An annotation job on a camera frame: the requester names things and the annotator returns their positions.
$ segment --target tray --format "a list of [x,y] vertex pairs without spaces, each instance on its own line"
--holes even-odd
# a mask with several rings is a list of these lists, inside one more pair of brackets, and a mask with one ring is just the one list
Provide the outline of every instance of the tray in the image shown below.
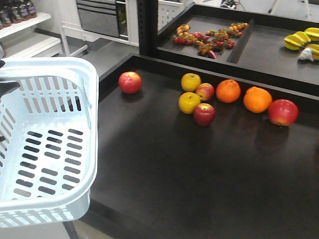
[[[189,24],[192,32],[205,32],[225,28],[233,22],[248,22],[250,25],[236,46],[225,50],[221,56],[217,54],[217,60],[197,56],[194,47],[175,45],[170,40],[181,24]],[[156,57],[319,96],[319,62],[300,61],[298,51],[290,51],[283,45],[285,36],[308,27],[319,27],[319,24],[193,4],[159,32]]]
[[[134,95],[118,88],[125,71],[143,78]],[[279,127],[247,111],[242,97],[213,97],[216,118],[200,127],[177,106],[187,72],[215,86],[231,77],[137,55],[102,76],[91,187],[91,213],[100,218],[88,221],[103,228],[105,218],[123,238],[318,238],[318,97],[234,78],[243,92],[262,86],[293,100],[297,122]]]

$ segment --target shopping basket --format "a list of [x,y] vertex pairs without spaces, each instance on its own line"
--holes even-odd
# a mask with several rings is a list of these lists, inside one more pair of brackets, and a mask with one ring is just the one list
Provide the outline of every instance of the shopping basket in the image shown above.
[[97,173],[98,76],[73,57],[0,68],[0,227],[71,221]]

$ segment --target gray floor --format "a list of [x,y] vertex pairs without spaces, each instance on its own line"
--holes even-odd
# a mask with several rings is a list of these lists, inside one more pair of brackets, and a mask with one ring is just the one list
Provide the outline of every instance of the gray floor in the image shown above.
[[[221,2],[221,0],[211,0],[204,4],[216,6],[217,2]],[[267,13],[273,3],[272,0],[241,0],[240,2],[242,5],[238,6],[239,10],[243,10],[244,7],[246,11],[260,13]],[[312,21],[319,22],[319,5],[310,4],[310,10]],[[274,14],[307,20],[305,4],[301,0],[279,0]],[[101,76],[131,52],[138,53],[139,49],[122,43],[110,42],[98,51],[89,51],[87,55],[81,57],[91,62],[97,69],[98,75]],[[80,220],[74,221],[74,226],[79,239],[112,239],[108,235],[95,230]],[[69,239],[69,236],[62,224],[0,229],[0,239],[18,238]]]

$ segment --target apple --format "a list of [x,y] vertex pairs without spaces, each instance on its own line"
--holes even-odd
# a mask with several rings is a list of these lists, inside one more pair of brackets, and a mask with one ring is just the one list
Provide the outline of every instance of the apple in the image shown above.
[[199,95],[194,92],[185,92],[179,97],[178,106],[180,110],[188,115],[191,115],[196,107],[200,104]]
[[215,88],[209,83],[202,83],[196,89],[196,94],[202,101],[208,101],[215,93]]
[[124,72],[119,77],[119,86],[126,94],[134,94],[140,90],[142,79],[140,75],[134,71]]
[[215,119],[215,108],[207,103],[200,103],[193,112],[193,118],[196,124],[200,126],[208,126]]
[[194,73],[186,73],[180,81],[182,89],[186,92],[195,92],[200,83],[200,76]]
[[294,123],[299,115],[299,109],[295,103],[279,99],[273,101],[268,108],[268,117],[271,123],[288,126]]

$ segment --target white shelf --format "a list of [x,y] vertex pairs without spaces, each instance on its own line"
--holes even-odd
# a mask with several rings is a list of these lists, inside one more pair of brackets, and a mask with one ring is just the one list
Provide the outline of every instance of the white shelf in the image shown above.
[[5,27],[0,30],[0,39],[4,38],[6,36],[9,36],[11,34],[14,34],[18,31],[21,31],[23,29],[26,29],[28,27],[34,26],[40,22],[46,21],[51,18],[50,14],[43,13],[43,12],[38,12],[37,17],[31,18],[27,21],[22,21],[20,23],[13,23],[9,27]]
[[31,32],[6,49],[7,57],[53,56],[61,53],[61,40],[56,37]]

